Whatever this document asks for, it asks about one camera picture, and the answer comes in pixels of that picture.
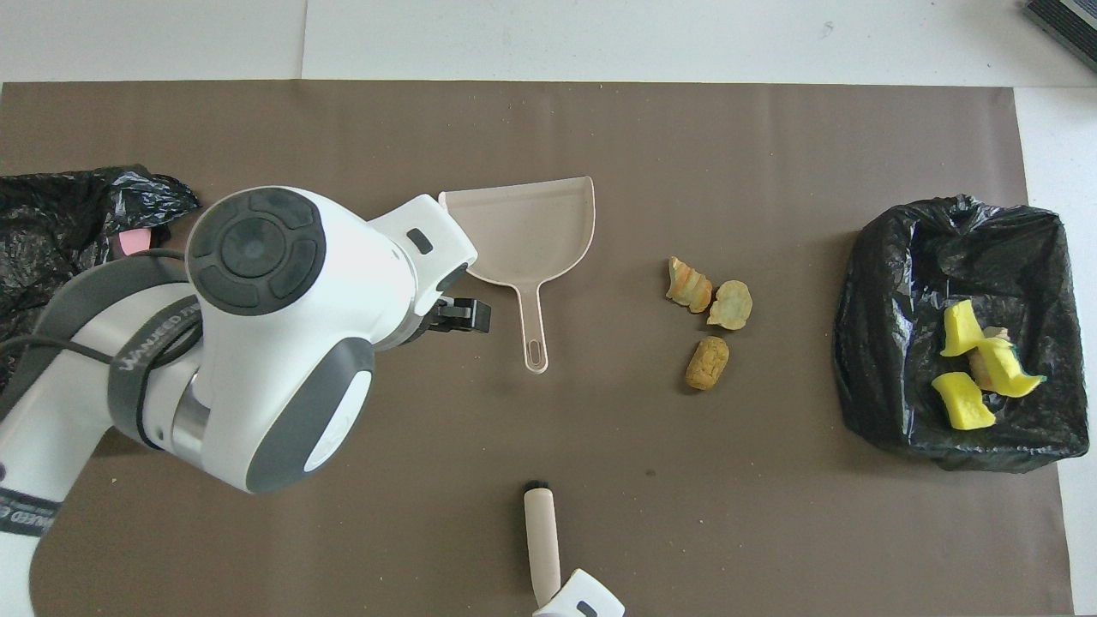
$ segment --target white tabletop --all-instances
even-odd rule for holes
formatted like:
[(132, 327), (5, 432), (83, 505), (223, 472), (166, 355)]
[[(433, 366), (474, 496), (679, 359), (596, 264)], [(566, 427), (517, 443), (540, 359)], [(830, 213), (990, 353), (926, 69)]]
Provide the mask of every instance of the white tabletop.
[[(0, 81), (290, 78), (1014, 87), (1097, 383), (1097, 74), (1020, 2), (0, 0)], [(1097, 614), (1097, 458), (1058, 464), (1075, 612)]]

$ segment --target hole in dustpan handle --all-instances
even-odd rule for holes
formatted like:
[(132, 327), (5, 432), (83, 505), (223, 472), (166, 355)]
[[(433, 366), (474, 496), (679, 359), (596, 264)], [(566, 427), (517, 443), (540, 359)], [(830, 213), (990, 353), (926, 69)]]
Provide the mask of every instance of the hole in dustpan handle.
[(548, 368), (545, 328), (541, 319), (541, 285), (519, 288), (517, 291), (518, 313), (522, 318), (522, 350), (525, 355), (525, 368), (540, 374)]

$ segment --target beige dustpan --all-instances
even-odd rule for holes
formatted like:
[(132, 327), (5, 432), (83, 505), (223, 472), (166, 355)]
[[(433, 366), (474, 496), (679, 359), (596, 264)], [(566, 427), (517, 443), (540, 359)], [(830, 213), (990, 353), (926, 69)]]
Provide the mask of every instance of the beige dustpan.
[(525, 367), (548, 368), (541, 285), (567, 272), (595, 237), (595, 184), (589, 177), (438, 195), (479, 257), (477, 279), (518, 292)]

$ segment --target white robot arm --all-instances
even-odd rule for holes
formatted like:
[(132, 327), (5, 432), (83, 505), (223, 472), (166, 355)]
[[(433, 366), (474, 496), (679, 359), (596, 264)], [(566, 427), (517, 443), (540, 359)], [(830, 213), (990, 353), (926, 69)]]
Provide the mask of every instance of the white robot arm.
[(475, 259), (427, 195), (365, 222), (262, 187), (199, 220), (185, 273), (154, 251), (75, 278), (10, 341), (27, 348), (0, 395), (0, 615), (33, 615), (34, 550), (112, 425), (242, 491), (302, 480), (358, 418), (374, 351), (487, 332), (489, 307), (442, 295)]

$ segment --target black garbage bag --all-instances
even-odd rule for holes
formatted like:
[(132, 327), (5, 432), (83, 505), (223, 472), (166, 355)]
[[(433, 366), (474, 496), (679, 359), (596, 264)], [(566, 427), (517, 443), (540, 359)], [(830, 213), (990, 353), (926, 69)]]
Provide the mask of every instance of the black garbage bag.
[[(110, 238), (199, 207), (185, 184), (139, 165), (0, 177), (0, 334), (30, 334), (63, 284), (109, 260)], [(0, 358), (0, 389), (18, 355)]]
[[(971, 299), (982, 326), (1009, 329), (1025, 370), (1047, 375), (1031, 394), (984, 393), (996, 423), (955, 430), (941, 373), (943, 311)], [(834, 326), (846, 426), (880, 448), (947, 470), (1021, 473), (1089, 448), (1082, 340), (1066, 236), (1059, 216), (996, 207), (968, 195), (892, 207), (861, 231)]]

